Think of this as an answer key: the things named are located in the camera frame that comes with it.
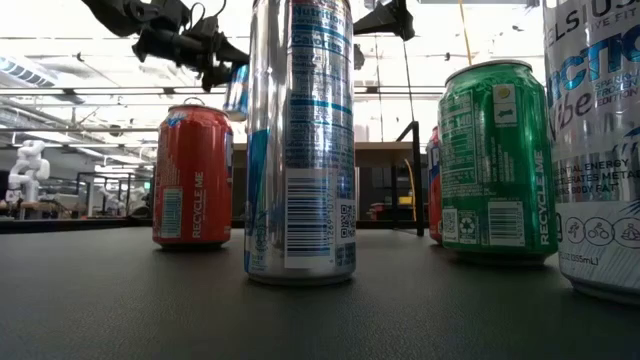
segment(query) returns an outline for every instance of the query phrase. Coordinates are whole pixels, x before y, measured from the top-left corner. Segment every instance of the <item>cable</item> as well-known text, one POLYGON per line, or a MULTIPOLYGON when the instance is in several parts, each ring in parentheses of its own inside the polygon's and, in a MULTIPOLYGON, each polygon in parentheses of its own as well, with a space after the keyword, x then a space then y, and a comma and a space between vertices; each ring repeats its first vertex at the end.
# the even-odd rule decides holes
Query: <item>cable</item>
POLYGON ((378 34, 375 34, 376 42, 376 76, 378 77, 378 104, 380 105, 380 141, 384 141, 384 124, 382 123, 382 94, 380 93, 380 60, 378 59, 378 34))
POLYGON ((220 8, 220 10, 218 10, 218 12, 215 15, 213 15, 213 17, 220 15, 220 13, 222 12, 222 10, 224 10, 225 7, 227 7, 227 0, 224 0, 222 2, 222 7, 220 8))
POLYGON ((462 0, 458 0, 460 5, 460 17, 462 18, 462 30, 464 31, 464 42, 467 45, 467 60, 469 60, 469 66, 471 66, 471 48, 469 47, 469 36, 467 35, 467 24, 464 21, 464 9, 462 7, 462 0))
POLYGON ((202 15, 200 16, 200 20, 204 19, 204 14, 207 12, 207 7, 204 6, 203 3, 197 2, 197 3, 193 4, 191 6, 191 9, 189 10, 189 28, 187 29, 186 26, 185 26, 185 30, 187 30, 187 31, 193 29, 193 24, 194 24, 193 11, 196 9, 196 6, 198 6, 198 5, 200 5, 202 7, 202 15))
POLYGON ((407 69, 407 86, 409 87, 409 105, 411 105, 411 122, 416 121, 416 118, 413 114, 413 91, 411 90, 411 76, 409 76, 409 58, 407 57, 407 45, 405 42, 402 42, 402 48, 404 49, 404 65, 407 69))

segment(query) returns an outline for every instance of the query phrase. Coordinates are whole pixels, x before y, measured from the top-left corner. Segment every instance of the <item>nutrition facts label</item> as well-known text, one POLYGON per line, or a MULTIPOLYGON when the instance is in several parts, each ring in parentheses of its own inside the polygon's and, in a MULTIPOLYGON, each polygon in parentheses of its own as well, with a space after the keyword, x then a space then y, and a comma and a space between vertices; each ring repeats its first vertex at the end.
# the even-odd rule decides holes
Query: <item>nutrition facts label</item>
MULTIPOLYGON (((340 2, 292 1, 287 168, 337 170, 353 182, 352 24, 340 2)), ((350 197, 351 186, 342 187, 350 197)))
POLYGON ((466 92, 440 101, 441 171, 447 176, 447 182, 442 184, 443 193, 460 185, 477 183, 471 98, 471 92, 466 92))

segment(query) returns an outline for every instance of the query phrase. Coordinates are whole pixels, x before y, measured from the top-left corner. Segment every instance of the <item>silver can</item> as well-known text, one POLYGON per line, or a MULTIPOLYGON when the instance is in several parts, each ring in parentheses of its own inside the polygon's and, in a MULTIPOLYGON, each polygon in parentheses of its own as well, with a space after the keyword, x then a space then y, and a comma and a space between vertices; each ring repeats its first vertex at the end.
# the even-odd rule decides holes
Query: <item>silver can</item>
POLYGON ((547 2, 544 20, 560 270, 578 291, 640 304, 636 3, 547 2))
POLYGON ((284 285, 355 270, 347 0, 259 0, 251 24, 245 271, 284 285))

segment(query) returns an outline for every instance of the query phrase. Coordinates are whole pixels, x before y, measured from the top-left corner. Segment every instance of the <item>can lid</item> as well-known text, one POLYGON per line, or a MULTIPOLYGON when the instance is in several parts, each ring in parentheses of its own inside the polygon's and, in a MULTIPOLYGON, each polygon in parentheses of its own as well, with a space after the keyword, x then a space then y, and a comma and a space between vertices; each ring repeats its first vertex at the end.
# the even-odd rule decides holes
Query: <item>can lid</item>
POLYGON ((224 114, 225 116, 227 115, 227 112, 224 110, 220 110, 220 109, 216 109, 216 108, 212 108, 210 106, 204 106, 204 105, 199 105, 199 104, 179 104, 179 105, 173 105, 169 108, 169 111, 173 110, 173 109, 183 109, 183 108, 199 108, 199 109, 205 109, 205 110, 209 110, 209 111, 215 111, 215 112, 219 112, 224 114))
POLYGON ((520 66, 525 66, 527 68, 529 68, 529 70, 532 70, 531 68, 531 64, 521 61, 521 60, 513 60, 513 59, 504 59, 504 60, 491 60, 491 61, 485 61, 483 63, 480 64, 475 64, 475 65, 471 65, 471 66, 467 66, 464 69, 460 69, 456 72, 454 72, 453 74, 449 75, 449 77, 447 78, 447 80, 444 81, 445 86, 449 83, 449 81, 451 81, 451 79, 453 79, 454 77, 465 73, 467 71, 470 70, 475 70, 477 68, 481 68, 484 66, 491 66, 491 65, 520 65, 520 66))

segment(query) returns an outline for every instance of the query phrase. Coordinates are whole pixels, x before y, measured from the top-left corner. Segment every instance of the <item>soda can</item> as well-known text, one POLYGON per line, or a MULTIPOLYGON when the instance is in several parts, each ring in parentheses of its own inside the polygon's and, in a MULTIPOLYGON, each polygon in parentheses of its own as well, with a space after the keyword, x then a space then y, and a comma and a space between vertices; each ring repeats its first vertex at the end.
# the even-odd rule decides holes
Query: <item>soda can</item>
POLYGON ((429 235, 442 244, 442 186, 440 183, 440 142, 438 127, 434 127, 427 143, 429 174, 429 235))
POLYGON ((636 5, 545 3, 544 27, 560 271, 580 292, 640 305, 636 5))
POLYGON ((355 270, 352 43, 345 0, 254 2, 245 270, 314 285, 355 270))
POLYGON ((227 84, 222 109, 230 121, 242 122, 249 115, 249 65, 235 65, 227 84))
POLYGON ((557 251, 544 100, 521 61, 489 61, 447 79, 442 239, 462 259, 540 265, 557 251))
POLYGON ((169 109, 158 139, 153 241, 165 248, 229 241, 232 149, 223 111, 199 105, 169 109))

